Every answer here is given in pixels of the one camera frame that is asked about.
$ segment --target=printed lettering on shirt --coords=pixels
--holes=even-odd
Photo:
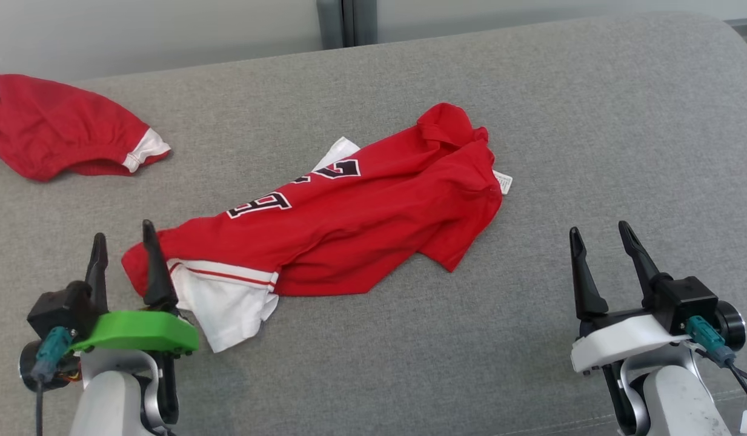
[[[336,163],[331,163],[325,168],[320,168],[317,171],[312,171],[314,174],[320,174],[320,176],[327,177],[327,179],[338,179],[338,177],[359,177],[360,166],[357,159],[339,160]]]
[[[230,218],[238,218],[245,213],[254,212],[257,210],[274,208],[285,210],[290,209],[291,207],[293,206],[290,205],[289,201],[287,201],[287,197],[283,196],[281,193],[274,192],[268,194],[267,196],[262,196],[259,199],[252,200],[251,202],[248,202],[246,204],[242,204],[239,207],[234,207],[233,209],[228,210],[227,214],[228,216],[230,216]]]

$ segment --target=white fabric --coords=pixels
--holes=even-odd
[[[137,146],[133,147],[133,151],[126,154],[123,166],[128,168],[130,172],[134,172],[148,157],[159,156],[170,150],[171,147],[163,142],[163,138],[161,138],[161,135],[158,135],[158,132],[147,129],[147,132],[144,133]]]
[[[342,137],[313,170],[349,157],[359,149]],[[177,307],[196,315],[215,353],[257,334],[260,324],[279,303],[279,296],[273,293],[279,279],[276,272],[207,260],[169,259],[166,264],[177,290]]]

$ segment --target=gray wall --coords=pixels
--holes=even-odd
[[[0,0],[0,72],[75,80],[320,50],[316,0]],[[747,0],[379,0],[379,40]]]

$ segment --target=green plastic part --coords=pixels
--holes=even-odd
[[[168,312],[119,310],[101,315],[90,337],[70,348],[85,351],[90,347],[182,354],[198,349],[198,331]]]

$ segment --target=red garment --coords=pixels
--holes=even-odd
[[[69,169],[128,176],[170,148],[147,124],[106,97],[20,74],[0,74],[0,158],[27,179]]]
[[[267,196],[158,232],[180,301],[192,300],[185,306],[201,320],[199,311],[219,306],[207,298],[230,298],[213,289],[220,281],[242,293],[274,287],[287,296],[368,292],[417,251],[454,270],[502,202],[487,142],[484,127],[474,130],[461,108],[440,103],[416,126]],[[141,245],[127,251],[123,266],[144,295]],[[254,304],[267,303],[248,295]],[[213,335],[229,329],[220,314],[210,318]],[[246,322],[248,333],[238,342],[257,331],[254,320]],[[209,337],[210,328],[201,325]]]

